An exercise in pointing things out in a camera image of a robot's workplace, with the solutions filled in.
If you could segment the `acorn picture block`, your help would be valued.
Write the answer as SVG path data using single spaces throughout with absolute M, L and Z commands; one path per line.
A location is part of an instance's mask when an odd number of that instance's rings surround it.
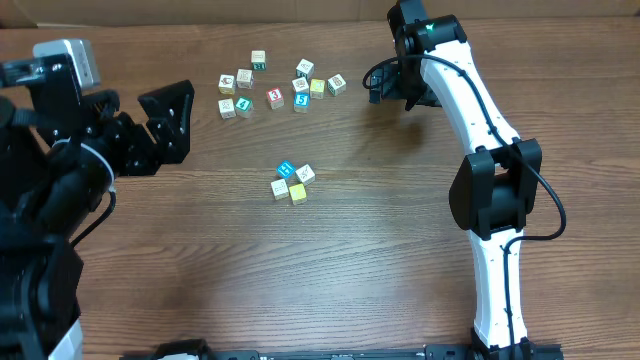
M 218 82 L 221 94 L 234 95 L 236 92 L 236 80 L 233 75 L 221 74 Z

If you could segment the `yellow block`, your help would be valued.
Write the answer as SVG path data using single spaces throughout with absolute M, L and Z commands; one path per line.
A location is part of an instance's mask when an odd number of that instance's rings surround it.
M 323 99 L 325 94 L 325 81 L 322 79 L 312 79 L 310 83 L 310 96 L 313 99 Z
M 307 193 L 305 185 L 300 183 L 289 188 L 290 198 L 294 205 L 299 205 L 307 201 Z

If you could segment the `white block green edge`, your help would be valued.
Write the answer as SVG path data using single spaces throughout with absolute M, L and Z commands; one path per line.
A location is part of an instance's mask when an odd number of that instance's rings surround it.
M 295 171 L 297 180 L 304 186 L 308 186 L 316 179 L 316 174 L 309 164 L 305 164 Z

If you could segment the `blue symbol block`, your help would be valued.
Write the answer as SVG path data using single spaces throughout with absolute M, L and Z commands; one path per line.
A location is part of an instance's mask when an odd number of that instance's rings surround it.
M 284 160 L 276 168 L 277 176 L 285 180 L 290 179 L 295 174 L 295 171 L 296 167 L 288 160 Z

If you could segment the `yellow top block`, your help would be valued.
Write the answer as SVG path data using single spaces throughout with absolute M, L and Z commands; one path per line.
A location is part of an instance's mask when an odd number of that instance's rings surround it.
M 325 81 L 322 79 L 312 79 L 310 83 L 310 96 L 313 99 L 323 99 L 325 94 Z

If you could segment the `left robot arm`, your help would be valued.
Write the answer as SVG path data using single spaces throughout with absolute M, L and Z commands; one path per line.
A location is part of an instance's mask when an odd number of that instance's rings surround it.
M 183 80 L 141 95 L 138 124 L 116 92 L 85 94 L 67 55 L 5 62 L 1 84 L 32 99 L 1 102 L 1 355 L 46 359 L 79 320 L 88 214 L 118 177 L 184 161 L 195 91 Z

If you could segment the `white letter J block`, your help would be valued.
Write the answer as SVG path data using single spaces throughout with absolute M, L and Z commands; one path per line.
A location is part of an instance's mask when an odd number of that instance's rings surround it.
M 219 100 L 218 108 L 222 119 L 230 119 L 237 116 L 234 100 L 232 98 Z

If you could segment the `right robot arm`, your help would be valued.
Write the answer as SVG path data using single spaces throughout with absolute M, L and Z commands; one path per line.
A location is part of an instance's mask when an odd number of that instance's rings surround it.
M 363 78 L 370 101 L 402 100 L 445 111 L 465 157 L 449 190 L 457 225 L 474 258 L 476 315 L 471 354 L 481 359 L 531 359 L 519 288 L 519 246 L 532 211 L 542 153 L 501 116 L 474 64 L 471 45 L 453 15 L 431 18 L 419 1 L 387 13 L 396 56 Z

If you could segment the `white block red drawing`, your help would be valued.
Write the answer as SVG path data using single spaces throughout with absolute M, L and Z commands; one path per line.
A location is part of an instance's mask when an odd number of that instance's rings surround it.
M 340 95 L 346 90 L 347 87 L 345 79 L 340 74 L 336 74 L 330 77 L 327 80 L 327 85 L 330 93 L 333 96 Z

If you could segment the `block with green R side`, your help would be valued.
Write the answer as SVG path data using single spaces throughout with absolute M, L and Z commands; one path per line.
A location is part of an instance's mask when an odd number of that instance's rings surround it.
M 265 71 L 266 70 L 266 52 L 264 50 L 252 50 L 251 64 L 254 71 Z

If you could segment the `white block top right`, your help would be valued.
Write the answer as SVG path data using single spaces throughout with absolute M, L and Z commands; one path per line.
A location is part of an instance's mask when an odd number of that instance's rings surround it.
M 306 80 L 310 80 L 311 77 L 313 76 L 314 69 L 315 69 L 315 65 L 313 62 L 306 59 L 301 59 L 298 65 L 296 66 L 296 76 L 298 78 L 303 77 Z

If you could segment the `blue number 5 block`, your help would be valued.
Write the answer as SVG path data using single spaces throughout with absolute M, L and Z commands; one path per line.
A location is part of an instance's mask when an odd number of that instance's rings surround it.
M 307 113 L 310 106 L 310 95 L 308 93 L 296 93 L 293 101 L 295 112 Z

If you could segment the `white letter E block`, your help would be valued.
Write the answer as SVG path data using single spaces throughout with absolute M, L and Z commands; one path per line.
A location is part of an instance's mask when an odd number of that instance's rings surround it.
M 254 87 L 253 71 L 249 69 L 239 69 L 236 76 L 238 88 L 252 89 Z

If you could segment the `white block brown picture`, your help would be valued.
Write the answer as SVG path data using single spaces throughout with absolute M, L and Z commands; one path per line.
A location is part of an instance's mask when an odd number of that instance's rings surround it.
M 295 93 L 306 93 L 310 92 L 309 82 L 305 77 L 299 77 L 292 81 L 293 91 Z

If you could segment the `white letter L block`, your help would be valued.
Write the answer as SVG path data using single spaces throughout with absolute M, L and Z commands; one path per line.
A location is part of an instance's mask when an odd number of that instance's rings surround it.
M 276 200 L 284 199 L 289 196 L 289 188 L 285 179 L 273 181 L 271 183 L 271 189 Z

